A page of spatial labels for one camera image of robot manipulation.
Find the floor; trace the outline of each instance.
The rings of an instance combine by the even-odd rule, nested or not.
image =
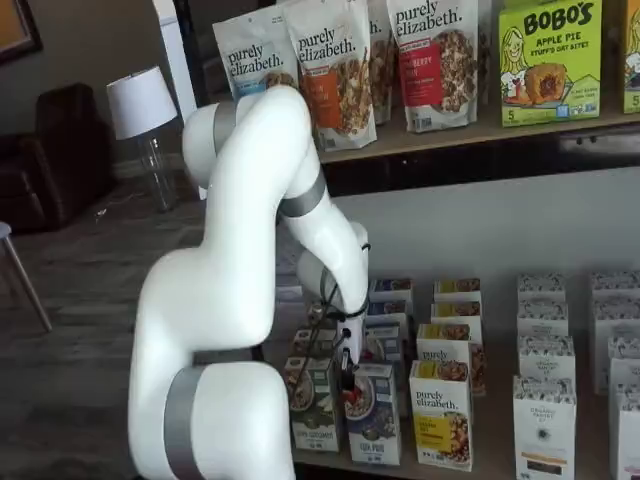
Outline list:
[[[199,244],[204,212],[204,202],[183,201],[155,213],[142,191],[120,187],[61,231],[14,237],[54,330],[42,334],[28,302],[16,306],[0,281],[1,480],[135,476],[126,405],[138,293],[155,260]],[[291,268],[286,248],[280,273]],[[299,311],[285,307],[296,319],[274,329],[268,359],[295,330]]]

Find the white lampshade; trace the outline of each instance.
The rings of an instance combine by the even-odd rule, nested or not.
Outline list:
[[[118,140],[153,130],[178,115],[159,67],[110,83],[107,97]]]

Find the green box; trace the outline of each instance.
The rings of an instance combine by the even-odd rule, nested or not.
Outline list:
[[[600,115],[601,0],[514,5],[500,13],[502,125]]]

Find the granola bag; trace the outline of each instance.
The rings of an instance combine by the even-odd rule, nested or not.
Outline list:
[[[213,33],[235,100],[274,85],[298,88],[298,62],[281,5],[214,23]]]
[[[284,4],[284,16],[320,148],[361,148],[376,140],[366,0],[299,0]]]
[[[387,0],[409,132],[476,120],[478,0]]]
[[[369,31],[371,33],[371,97],[376,125],[391,119],[391,92],[396,65],[396,41],[393,38],[387,0],[369,0]]]

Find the chair leg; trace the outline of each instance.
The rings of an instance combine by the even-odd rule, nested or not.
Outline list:
[[[45,309],[42,307],[42,304],[40,303],[38,294],[33,288],[33,285],[31,284],[31,281],[27,276],[27,272],[25,271],[24,267],[22,266],[22,263],[20,262],[20,259],[18,258],[16,249],[13,248],[13,243],[11,242],[11,239],[9,237],[3,238],[2,244],[7,253],[7,257],[9,261],[13,263],[13,267],[15,268],[15,271],[18,274],[18,279],[20,280],[20,283],[22,283],[22,286],[24,287],[24,290],[27,296],[29,297],[29,300],[31,300],[33,308],[35,308],[38,314],[38,317],[40,318],[40,322],[42,323],[42,326],[44,327],[46,332],[50,332],[53,328],[51,327],[49,316],[47,315],[47,312],[45,311]]]

